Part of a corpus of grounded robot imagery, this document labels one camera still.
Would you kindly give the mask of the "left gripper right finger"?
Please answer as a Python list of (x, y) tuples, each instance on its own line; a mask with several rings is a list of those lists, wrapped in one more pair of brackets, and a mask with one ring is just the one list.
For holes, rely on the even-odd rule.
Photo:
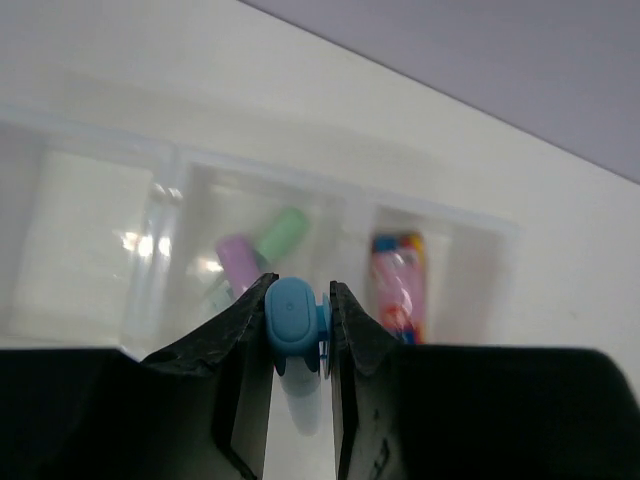
[(341, 479), (635, 479), (639, 406), (590, 349), (406, 345), (330, 285)]

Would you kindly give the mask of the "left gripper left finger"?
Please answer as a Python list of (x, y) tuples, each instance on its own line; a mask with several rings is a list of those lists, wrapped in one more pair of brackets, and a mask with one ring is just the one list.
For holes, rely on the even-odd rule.
[(272, 363), (264, 300), (275, 274), (137, 361), (115, 348), (1, 354), (5, 479), (259, 479)]

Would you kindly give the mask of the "blue highlighter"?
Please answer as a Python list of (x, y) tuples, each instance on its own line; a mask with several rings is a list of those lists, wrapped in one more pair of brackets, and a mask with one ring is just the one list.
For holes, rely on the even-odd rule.
[(321, 381), (330, 373), (329, 297), (317, 302), (306, 281), (286, 277), (268, 288), (264, 307), (267, 338), (290, 415), (300, 434), (313, 436), (321, 419)]

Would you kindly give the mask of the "pink glue stick tube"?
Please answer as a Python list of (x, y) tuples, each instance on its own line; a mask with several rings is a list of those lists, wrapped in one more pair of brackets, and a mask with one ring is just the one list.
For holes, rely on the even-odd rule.
[(371, 243), (374, 318), (394, 337), (425, 344), (427, 257), (417, 231), (379, 233)]

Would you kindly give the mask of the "green highlighter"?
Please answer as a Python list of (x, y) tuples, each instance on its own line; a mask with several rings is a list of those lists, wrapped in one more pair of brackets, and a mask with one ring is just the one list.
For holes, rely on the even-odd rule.
[[(254, 249), (261, 275), (297, 248), (308, 232), (309, 226), (309, 219), (304, 212), (297, 208), (286, 207), (280, 210), (257, 236), (250, 238), (244, 234)], [(218, 315), (238, 299), (233, 295), (219, 258), (218, 264), (221, 272), (205, 293), (201, 304), (204, 320)]]

